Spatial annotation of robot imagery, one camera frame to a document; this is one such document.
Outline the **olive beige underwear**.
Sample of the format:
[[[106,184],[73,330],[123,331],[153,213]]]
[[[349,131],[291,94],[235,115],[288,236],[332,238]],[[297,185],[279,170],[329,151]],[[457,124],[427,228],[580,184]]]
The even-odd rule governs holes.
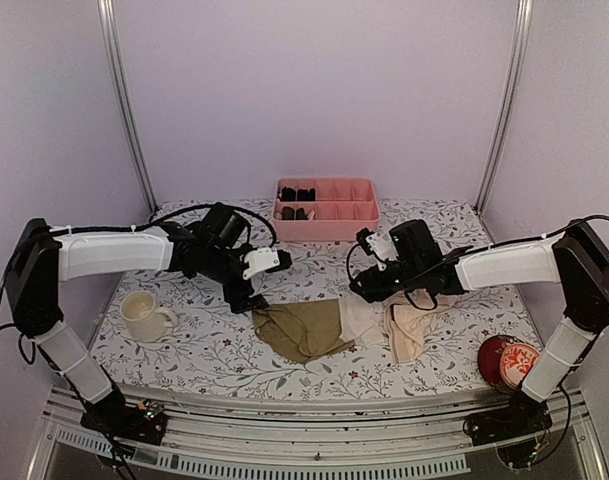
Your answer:
[[[281,357],[307,364],[354,346],[385,342],[382,309],[359,296],[270,306],[252,312],[257,337]]]

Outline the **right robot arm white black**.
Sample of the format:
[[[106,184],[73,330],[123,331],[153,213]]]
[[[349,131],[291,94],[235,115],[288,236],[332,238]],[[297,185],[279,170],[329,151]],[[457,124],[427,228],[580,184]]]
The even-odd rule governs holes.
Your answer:
[[[368,229],[357,234],[358,245],[377,264],[351,276],[349,288],[369,303],[415,290],[436,297],[500,285],[561,285],[566,302],[562,319],[508,405],[465,419],[464,431],[474,445],[550,428],[548,398],[609,326],[609,249],[589,222],[580,218],[539,237],[447,254],[423,220],[392,228],[388,240]]]

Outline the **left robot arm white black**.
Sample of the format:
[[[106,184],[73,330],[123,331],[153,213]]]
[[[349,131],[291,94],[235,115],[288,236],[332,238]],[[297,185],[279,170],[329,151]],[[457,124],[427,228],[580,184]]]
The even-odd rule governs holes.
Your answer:
[[[168,418],[162,406],[150,400],[128,405],[117,383],[65,322],[59,285],[78,277],[133,270],[180,272],[220,284],[235,314],[266,307],[251,279],[289,266],[289,255],[274,245],[254,247],[238,241],[251,228],[251,211],[222,203],[202,208],[204,218],[187,226],[173,222],[170,215],[130,227],[60,229],[34,218],[7,263],[2,287],[14,327],[69,383],[84,409],[82,426],[109,440],[158,445]]]

